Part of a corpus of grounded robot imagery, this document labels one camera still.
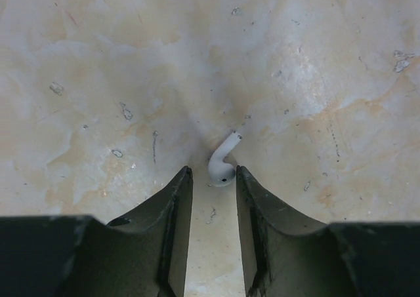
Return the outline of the white earbud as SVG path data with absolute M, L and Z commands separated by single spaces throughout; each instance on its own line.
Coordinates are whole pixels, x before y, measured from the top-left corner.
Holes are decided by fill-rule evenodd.
M 234 181 L 236 177 L 236 168 L 232 163 L 225 162 L 224 159 L 241 140 L 242 135 L 234 130 L 213 152 L 207 164 L 211 186 L 217 188 L 225 187 Z

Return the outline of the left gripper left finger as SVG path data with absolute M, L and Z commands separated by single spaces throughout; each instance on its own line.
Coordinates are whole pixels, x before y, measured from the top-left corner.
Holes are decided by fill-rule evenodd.
M 1 219 L 2 296 L 183 296 L 193 174 L 103 224 L 90 215 Z

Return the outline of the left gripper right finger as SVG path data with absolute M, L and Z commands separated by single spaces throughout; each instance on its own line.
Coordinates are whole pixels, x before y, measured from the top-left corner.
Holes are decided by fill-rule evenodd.
M 236 170 L 247 296 L 418 296 L 418 222 L 325 224 Z

